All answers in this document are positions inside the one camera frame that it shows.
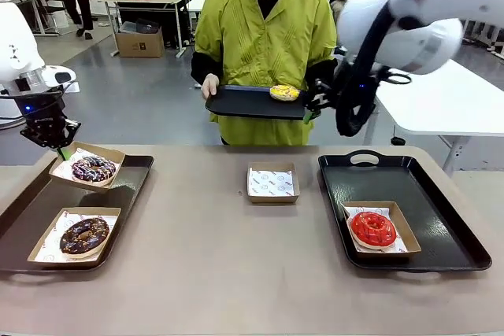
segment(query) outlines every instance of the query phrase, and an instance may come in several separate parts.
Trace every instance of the cardboard box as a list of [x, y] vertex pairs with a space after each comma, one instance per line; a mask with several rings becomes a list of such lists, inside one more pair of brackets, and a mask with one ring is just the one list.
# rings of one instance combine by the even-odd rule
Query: cardboard box
[[159, 58], [165, 53], [161, 28], [156, 34], [116, 33], [121, 57]]
[[100, 256], [102, 255], [103, 251], [105, 250], [109, 240], [110, 236], [114, 232], [114, 228], [110, 231], [109, 236], [107, 239], [103, 242], [103, 248], [96, 253], [96, 255], [93, 255], [93, 260], [81, 260], [79, 261], [78, 259], [75, 259], [75, 261], [69, 261], [69, 262], [53, 262], [53, 261], [36, 261], [35, 258], [39, 254], [39, 251], [44, 245], [44, 242], [46, 241], [46, 238], [49, 236], [51, 232], [53, 232], [57, 220], [60, 219], [60, 217], [67, 212], [68, 214], [77, 214], [77, 215], [92, 215], [92, 216], [115, 216], [119, 217], [120, 214], [120, 209], [119, 208], [63, 208], [57, 216], [53, 219], [49, 227], [46, 229], [46, 232], [43, 233], [43, 235], [40, 237], [39, 241], [37, 244], [35, 244], [35, 247], [31, 251], [30, 255], [28, 256], [27, 261], [30, 261], [34, 264], [39, 264], [47, 267], [61, 267], [61, 268], [69, 268], [71, 266], [76, 266], [79, 268], [92, 268], [96, 265], [99, 264], [100, 261]]
[[[414, 255], [415, 253], [421, 252], [421, 247], [418, 244], [417, 238], [415, 238], [414, 233], [411, 231], [411, 228], [406, 221], [406, 218], [401, 212], [399, 206], [393, 201], [348, 201], [343, 202], [342, 206], [346, 206], [349, 208], [388, 208], [389, 216], [391, 218], [392, 223], [395, 226], [396, 231], [401, 235], [401, 239], [406, 246], [406, 252], [400, 253], [383, 253], [380, 250], [368, 250], [366, 252], [357, 251], [357, 255], [359, 257], [409, 257]], [[350, 230], [349, 222], [346, 222], [348, 226], [348, 231], [350, 235], [352, 234]]]
[[[120, 167], [123, 164], [123, 160], [125, 157], [125, 154], [122, 153], [121, 151], [104, 149], [103, 147], [88, 145], [87, 143], [81, 143], [81, 142], [73, 142], [70, 146], [64, 148], [65, 152], [68, 155], [74, 154], [77, 149], [83, 149], [83, 150], [89, 151], [90, 153], [93, 153], [93, 154], [98, 155], [100, 157], [104, 157], [105, 159], [108, 159], [109, 161], [113, 161], [114, 163], [118, 163], [119, 168], [117, 169], [117, 172], [119, 172]], [[108, 189], [113, 187], [113, 184], [116, 181], [117, 173], [114, 176], [112, 182], [110, 182], [109, 184], [104, 185], [104, 186], [96, 186], [91, 183], [89, 183], [89, 184], [78, 183], [77, 181], [74, 181], [71, 179], [64, 179], [60, 176], [53, 175], [53, 171], [62, 162], [63, 162], [63, 159], [61, 157], [58, 157], [56, 159], [56, 161], [54, 162], [53, 166], [49, 170], [49, 176], [54, 181], [58, 181], [60, 183], [66, 184], [66, 185], [76, 186], [78, 188], [82, 188], [82, 189], [86, 189], [86, 190], [92, 190], [94, 192], [99, 192], [99, 193], [105, 193]]]
[[[253, 193], [251, 190], [252, 183], [250, 182], [250, 170], [253, 171], [269, 171], [269, 172], [291, 172], [292, 176], [292, 190], [293, 195], [276, 196], [270, 197], [266, 195], [258, 195]], [[246, 171], [246, 191], [250, 202], [254, 204], [294, 204], [299, 197], [299, 181], [298, 175], [296, 174], [296, 169], [294, 163], [277, 163], [277, 162], [265, 162], [265, 163], [250, 163], [249, 168]]]

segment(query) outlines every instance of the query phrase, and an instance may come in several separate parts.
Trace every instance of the white table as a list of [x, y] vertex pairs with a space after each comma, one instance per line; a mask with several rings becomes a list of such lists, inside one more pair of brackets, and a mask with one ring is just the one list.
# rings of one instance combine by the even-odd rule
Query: white table
[[[191, 0], [187, 4], [187, 11], [189, 13], [200, 13], [203, 11], [203, 6], [205, 5], [205, 0]], [[191, 16], [189, 16], [189, 24], [191, 26], [192, 30], [192, 19]]]
[[[117, 9], [122, 10], [130, 10], [130, 11], [142, 11], [142, 12], [175, 12], [176, 17], [176, 31], [179, 37], [179, 53], [176, 55], [177, 58], [182, 57], [182, 54], [186, 51], [186, 48], [183, 47], [182, 34], [180, 32], [180, 19], [179, 19], [179, 7], [178, 3], [181, 0], [96, 0], [97, 2], [104, 2], [105, 8], [107, 11], [107, 16], [109, 17], [110, 27], [112, 28], [112, 36], [113, 40], [116, 43], [116, 50], [110, 53], [111, 57], [119, 54], [119, 50], [117, 48], [117, 39], [116, 39], [116, 28], [114, 27], [113, 17], [110, 13], [109, 3], [114, 3]], [[118, 3], [142, 3], [142, 4], [163, 4], [163, 8], [133, 8], [127, 6], [119, 6]]]
[[0, 2], [12, 2], [12, 3], [19, 3], [19, 2], [31, 2], [31, 6], [33, 7], [33, 12], [35, 13], [35, 20], [37, 21], [37, 26], [39, 27], [40, 33], [34, 33], [33, 35], [39, 35], [39, 36], [44, 36], [44, 37], [57, 37], [57, 33], [46, 33], [44, 29], [44, 25], [42, 24], [42, 19], [40, 18], [40, 13], [39, 13], [39, 7], [37, 6], [37, 0], [0, 0]]
[[[454, 135], [443, 166], [449, 175], [472, 136], [504, 136], [504, 92], [454, 61], [407, 85], [381, 83], [376, 98], [395, 123], [416, 135]], [[369, 119], [370, 145], [377, 112]]]

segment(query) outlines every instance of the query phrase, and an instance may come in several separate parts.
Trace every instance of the yellow-green jacket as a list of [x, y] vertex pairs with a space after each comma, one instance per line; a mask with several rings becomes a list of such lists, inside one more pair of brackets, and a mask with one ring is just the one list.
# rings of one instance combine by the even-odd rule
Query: yellow-green jacket
[[[258, 0], [206, 0], [196, 51], [223, 62], [220, 84], [306, 89], [306, 69], [332, 59], [335, 23], [328, 0], [279, 0], [264, 19]], [[308, 142], [313, 124], [217, 116], [230, 145], [295, 146]]]

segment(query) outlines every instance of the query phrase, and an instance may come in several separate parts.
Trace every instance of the red icing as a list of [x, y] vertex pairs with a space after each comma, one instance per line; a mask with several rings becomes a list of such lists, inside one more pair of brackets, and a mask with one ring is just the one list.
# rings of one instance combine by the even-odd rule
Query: red icing
[[386, 247], [397, 238], [395, 227], [386, 217], [374, 212], [361, 212], [351, 223], [354, 235], [371, 246]]

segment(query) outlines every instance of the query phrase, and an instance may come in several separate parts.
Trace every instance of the tray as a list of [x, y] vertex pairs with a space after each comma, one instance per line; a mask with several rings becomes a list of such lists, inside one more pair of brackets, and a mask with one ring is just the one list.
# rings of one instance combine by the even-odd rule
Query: tray
[[[364, 158], [360, 155], [372, 159], [356, 162]], [[488, 252], [416, 159], [359, 150], [319, 157], [319, 165], [346, 256], [354, 265], [411, 272], [482, 271], [491, 266]], [[421, 252], [409, 258], [359, 257], [340, 206], [345, 201], [397, 202]]]
[[[153, 157], [124, 157], [113, 187], [104, 194], [57, 183], [50, 179], [54, 161], [38, 175], [18, 198], [0, 215], [0, 271], [43, 274], [65, 271], [90, 271], [108, 259], [126, 223], [142, 185], [154, 161]], [[86, 267], [42, 267], [27, 261], [33, 247], [62, 208], [120, 208], [120, 215], [109, 242], [96, 265]]]
[[211, 96], [205, 107], [219, 116], [297, 120], [305, 116], [301, 93], [295, 102], [279, 102], [267, 87], [223, 86]]

